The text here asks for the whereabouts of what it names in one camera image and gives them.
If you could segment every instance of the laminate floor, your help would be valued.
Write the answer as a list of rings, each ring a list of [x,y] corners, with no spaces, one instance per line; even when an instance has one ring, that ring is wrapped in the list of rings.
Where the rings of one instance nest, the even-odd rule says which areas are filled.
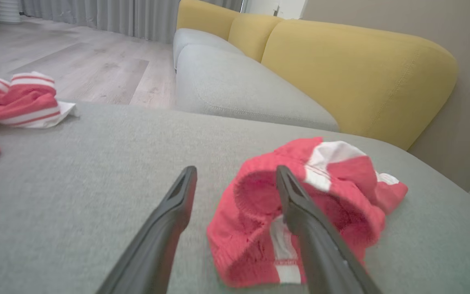
[[[0,78],[37,71],[54,78],[60,100],[174,105],[171,45],[39,18],[22,20],[0,24]]]

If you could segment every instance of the gray upholstery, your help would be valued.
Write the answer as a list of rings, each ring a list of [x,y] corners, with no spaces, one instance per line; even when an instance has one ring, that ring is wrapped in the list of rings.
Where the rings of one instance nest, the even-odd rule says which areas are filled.
[[[222,49],[224,51],[233,52],[237,54],[244,53],[231,43],[222,39],[221,37],[215,36],[209,32],[203,32],[192,29],[178,29],[173,37],[173,66],[177,69],[177,60],[179,60],[179,54],[181,50],[190,44],[207,45]]]
[[[306,286],[230,289],[206,226],[247,158],[312,136],[345,140],[409,187],[366,251],[386,294],[470,293],[470,195],[397,147],[348,134],[248,120],[79,104],[45,129],[0,125],[0,293],[93,294],[183,167],[196,165],[191,222],[168,293],[299,293]]]
[[[251,58],[188,45],[179,60],[178,110],[338,131],[322,106]]]

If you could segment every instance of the yellow back cushion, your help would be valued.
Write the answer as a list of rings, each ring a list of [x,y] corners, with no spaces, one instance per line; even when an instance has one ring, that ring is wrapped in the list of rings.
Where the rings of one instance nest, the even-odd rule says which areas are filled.
[[[228,42],[260,62],[269,34],[282,21],[282,18],[271,15],[240,13],[231,24]]]
[[[262,64],[326,108],[341,132],[402,149],[442,108],[458,71],[420,37],[305,20],[276,25]]]
[[[227,40],[231,23],[240,13],[198,0],[181,0],[177,13],[177,30],[201,30]]]

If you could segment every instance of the sofa cushion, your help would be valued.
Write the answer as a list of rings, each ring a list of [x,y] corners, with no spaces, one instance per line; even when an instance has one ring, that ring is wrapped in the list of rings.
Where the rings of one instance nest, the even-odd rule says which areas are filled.
[[[322,106],[246,56],[188,45],[177,66],[177,109],[338,131]]]
[[[225,39],[210,34],[209,32],[192,29],[178,29],[175,32],[175,36],[173,37],[173,65],[175,69],[177,69],[177,60],[179,59],[179,54],[186,45],[190,44],[207,45],[244,55],[241,50],[230,44]]]
[[[168,293],[233,292],[206,238],[222,192],[251,157],[298,138],[343,140],[409,192],[365,264],[388,293],[470,293],[470,195],[401,149],[373,139],[249,120],[78,103],[44,130],[0,125],[0,294],[88,293],[187,165],[198,181]],[[304,293],[274,285],[237,293]]]
[[[282,21],[282,18],[271,15],[241,13],[233,19],[228,42],[242,50],[244,55],[260,62],[269,34]]]

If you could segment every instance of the red striped cloth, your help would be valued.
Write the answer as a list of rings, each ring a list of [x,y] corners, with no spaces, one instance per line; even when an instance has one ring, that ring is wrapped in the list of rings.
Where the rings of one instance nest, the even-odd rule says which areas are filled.
[[[21,73],[11,82],[0,78],[0,123],[19,128],[57,125],[75,108],[58,102],[54,80],[38,72]]]
[[[342,141],[298,139],[250,158],[222,194],[206,231],[228,286],[306,282],[299,240],[283,220],[275,182],[279,165],[289,167],[360,262],[379,240],[386,214],[407,193],[405,184],[377,173],[369,156]]]

